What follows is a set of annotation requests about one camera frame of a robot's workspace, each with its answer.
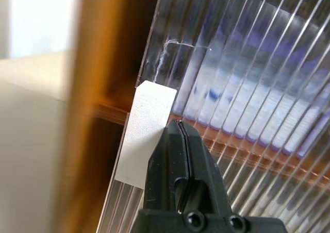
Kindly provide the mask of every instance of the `ribbed plastic panel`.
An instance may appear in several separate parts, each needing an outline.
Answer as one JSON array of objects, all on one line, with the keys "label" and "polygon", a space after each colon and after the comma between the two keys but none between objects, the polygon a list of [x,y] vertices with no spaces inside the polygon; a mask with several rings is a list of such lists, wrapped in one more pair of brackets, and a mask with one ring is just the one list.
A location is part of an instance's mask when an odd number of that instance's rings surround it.
[{"label": "ribbed plastic panel", "polygon": [[[178,90],[171,118],[200,131],[233,210],[289,232],[330,231],[329,21],[330,0],[159,0],[138,81]],[[142,191],[112,186],[110,223],[131,225]]]}]

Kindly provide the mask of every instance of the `white cardboard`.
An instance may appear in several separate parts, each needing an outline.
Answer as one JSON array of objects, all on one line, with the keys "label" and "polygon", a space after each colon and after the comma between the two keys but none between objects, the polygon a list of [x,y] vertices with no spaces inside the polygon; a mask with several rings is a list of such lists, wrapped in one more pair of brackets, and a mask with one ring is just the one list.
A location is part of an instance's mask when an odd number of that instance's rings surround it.
[{"label": "white cardboard", "polygon": [[167,124],[176,90],[143,82],[135,92],[115,179],[144,189],[148,160]]}]

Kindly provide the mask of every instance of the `scratch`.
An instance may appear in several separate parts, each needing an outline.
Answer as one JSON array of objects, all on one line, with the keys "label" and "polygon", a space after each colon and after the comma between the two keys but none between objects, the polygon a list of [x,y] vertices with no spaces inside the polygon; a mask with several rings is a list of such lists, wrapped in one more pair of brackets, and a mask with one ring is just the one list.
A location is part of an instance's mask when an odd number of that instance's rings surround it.
[{"label": "scratch", "polygon": [[157,80],[159,71],[160,71],[160,69],[161,69],[161,67],[162,67],[162,65],[164,63],[165,55],[167,54],[167,47],[168,47],[169,44],[189,46],[189,47],[192,47],[192,48],[196,48],[196,47],[199,48],[199,47],[201,47],[201,48],[206,48],[206,49],[209,49],[210,51],[212,51],[211,48],[208,48],[206,46],[193,46],[193,45],[190,45],[190,44],[187,44],[187,43],[179,43],[178,40],[176,40],[176,39],[171,39],[171,40],[166,39],[166,42],[163,45],[163,52],[160,54],[160,57],[159,57],[159,63],[158,63],[158,66],[156,68],[156,74],[154,76],[153,82],[156,82],[156,80]]}]

